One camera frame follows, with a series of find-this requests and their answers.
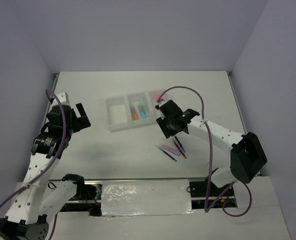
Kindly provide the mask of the purple highlighter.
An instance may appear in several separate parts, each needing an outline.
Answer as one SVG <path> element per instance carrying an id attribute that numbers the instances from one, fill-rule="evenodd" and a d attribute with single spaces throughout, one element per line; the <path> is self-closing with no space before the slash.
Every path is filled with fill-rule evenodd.
<path id="1" fill-rule="evenodd" d="M 171 154 L 173 154 L 175 156 L 179 157 L 181 155 L 181 152 L 178 149 L 173 148 L 173 147 L 171 147 L 171 146 L 169 146 L 169 145 L 167 145 L 165 143 L 160 143 L 159 146 L 162 149 L 166 150 L 167 152 L 169 152 L 169 153 L 171 153 Z"/>

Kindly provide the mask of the pink capped glue bottle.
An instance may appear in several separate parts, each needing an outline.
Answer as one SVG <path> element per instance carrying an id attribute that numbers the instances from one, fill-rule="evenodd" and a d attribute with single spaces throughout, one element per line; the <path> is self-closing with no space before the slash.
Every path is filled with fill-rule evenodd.
<path id="1" fill-rule="evenodd" d="M 155 97 L 155 100 L 156 100 L 156 102 L 157 102 L 159 99 L 161 99 L 161 98 L 163 98 L 163 99 L 164 99 L 164 97 L 163 97 L 163 96 L 161 96 L 160 94 L 159 94 L 159 95 L 157 95 L 157 96 Z"/>

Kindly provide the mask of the blue highlighter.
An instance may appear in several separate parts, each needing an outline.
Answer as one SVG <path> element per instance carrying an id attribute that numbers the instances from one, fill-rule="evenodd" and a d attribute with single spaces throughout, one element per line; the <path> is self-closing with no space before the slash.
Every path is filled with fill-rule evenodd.
<path id="1" fill-rule="evenodd" d="M 148 115 L 147 115 L 147 113 L 146 113 L 146 111 L 145 111 L 145 108 L 144 108 L 142 105 L 140 105 L 140 104 L 137 106 L 137 108 L 138 108 L 138 111 L 139 111 L 140 117 L 141 117 L 142 119 L 146 119 L 146 118 L 148 117 Z"/>

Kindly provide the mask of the orange capped highlighter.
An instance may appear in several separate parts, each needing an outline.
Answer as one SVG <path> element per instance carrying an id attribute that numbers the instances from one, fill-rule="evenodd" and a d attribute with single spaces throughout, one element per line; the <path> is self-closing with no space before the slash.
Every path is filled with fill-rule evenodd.
<path id="1" fill-rule="evenodd" d="M 130 113 L 133 121 L 137 121 L 139 119 L 138 114 L 136 112 L 136 108 L 132 105 L 130 106 Z"/>

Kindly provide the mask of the green capped highlighter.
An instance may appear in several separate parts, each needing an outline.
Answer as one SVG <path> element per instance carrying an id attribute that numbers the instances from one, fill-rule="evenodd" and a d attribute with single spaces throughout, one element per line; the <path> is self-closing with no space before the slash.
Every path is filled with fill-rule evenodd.
<path id="1" fill-rule="evenodd" d="M 141 99 L 141 100 L 140 100 L 140 105 L 141 105 L 142 107 L 145 107 L 145 106 L 146 106 L 146 103 L 145 103 L 145 100 L 144 100 L 144 99 Z"/>

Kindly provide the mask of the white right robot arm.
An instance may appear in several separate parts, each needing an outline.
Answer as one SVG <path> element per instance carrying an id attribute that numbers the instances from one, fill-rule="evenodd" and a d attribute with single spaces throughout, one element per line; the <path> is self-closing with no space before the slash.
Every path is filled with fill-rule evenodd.
<path id="1" fill-rule="evenodd" d="M 206 192 L 218 195 L 223 187 L 233 182 L 248 184 L 267 163 L 267 157 L 256 134 L 242 134 L 208 121 L 197 111 L 182 111 L 173 101 L 160 101 L 155 108 L 160 111 L 157 124 L 168 139 L 180 132 L 208 140 L 229 155 L 229 163 L 211 171 L 211 180 L 205 184 Z"/>

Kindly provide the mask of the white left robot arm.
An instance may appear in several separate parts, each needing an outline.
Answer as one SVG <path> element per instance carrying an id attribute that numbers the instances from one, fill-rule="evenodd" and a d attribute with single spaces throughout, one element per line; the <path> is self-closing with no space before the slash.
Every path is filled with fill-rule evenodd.
<path id="1" fill-rule="evenodd" d="M 74 133 L 89 128 L 91 123 L 81 103 L 75 110 L 68 102 L 53 104 L 46 114 L 47 122 L 33 140 L 30 163 L 21 187 L 7 197 L 0 209 L 10 200 L 12 206 L 0 218 L 0 237 L 4 240 L 44 240 L 51 238 L 49 223 L 57 219 L 57 214 L 74 198 L 85 196 L 85 180 L 82 176 L 68 173 L 58 187 L 43 199 L 53 170 L 58 165 L 64 150 Z"/>

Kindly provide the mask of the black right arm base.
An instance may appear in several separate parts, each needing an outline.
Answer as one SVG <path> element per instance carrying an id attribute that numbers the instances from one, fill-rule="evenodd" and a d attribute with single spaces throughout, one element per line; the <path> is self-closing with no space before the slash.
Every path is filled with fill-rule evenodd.
<path id="1" fill-rule="evenodd" d="M 186 191 L 190 193 L 190 196 L 193 198 L 198 198 L 198 197 L 203 198 L 203 197 L 206 197 L 207 186 L 208 186 L 207 178 L 202 181 L 190 181 L 189 186 L 186 188 Z M 227 187 L 228 187 L 228 184 L 226 184 L 224 187 L 219 188 L 211 182 L 209 197 L 218 197 Z"/>

